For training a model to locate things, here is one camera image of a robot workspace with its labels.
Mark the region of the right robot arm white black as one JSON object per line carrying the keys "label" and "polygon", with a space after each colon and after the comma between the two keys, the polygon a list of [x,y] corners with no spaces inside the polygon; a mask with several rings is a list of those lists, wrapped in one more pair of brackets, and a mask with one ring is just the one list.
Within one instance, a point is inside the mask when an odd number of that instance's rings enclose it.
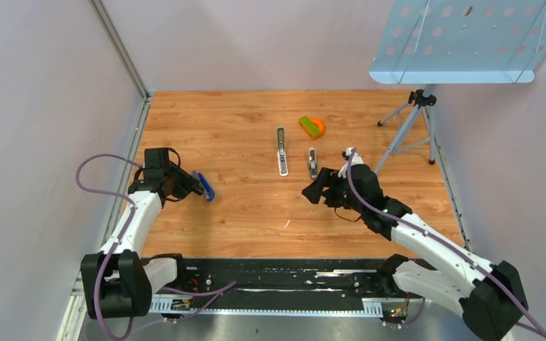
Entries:
{"label": "right robot arm white black", "polygon": [[438,233],[406,204],[384,195],[369,166],[322,168],[301,193],[313,204],[356,211],[369,230],[431,265],[427,269],[405,256],[391,256],[377,278],[384,295],[406,291],[429,299],[461,317],[481,340],[502,340],[528,311],[514,265],[494,264]]}

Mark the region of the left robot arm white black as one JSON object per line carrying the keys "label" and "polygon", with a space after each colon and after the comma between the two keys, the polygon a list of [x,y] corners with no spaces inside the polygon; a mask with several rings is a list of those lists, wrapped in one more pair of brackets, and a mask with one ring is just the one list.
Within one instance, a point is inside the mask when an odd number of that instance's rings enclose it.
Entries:
{"label": "left robot arm white black", "polygon": [[101,249],[87,254],[80,264],[88,314],[93,320],[134,318],[149,312],[152,296],[166,287],[184,292],[189,284],[180,254],[142,259],[142,250],[155,218],[167,202],[196,194],[210,202],[215,191],[202,173],[188,173],[172,161],[170,147],[148,148],[127,194],[121,220]]}

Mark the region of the beige grey stapler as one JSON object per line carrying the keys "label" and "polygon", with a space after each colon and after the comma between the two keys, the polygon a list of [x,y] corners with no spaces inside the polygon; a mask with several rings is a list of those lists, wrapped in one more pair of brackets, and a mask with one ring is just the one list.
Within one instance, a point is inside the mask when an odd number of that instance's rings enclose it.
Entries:
{"label": "beige grey stapler", "polygon": [[288,176],[289,169],[285,147],[285,129],[283,126],[277,127],[277,160],[280,176]]}

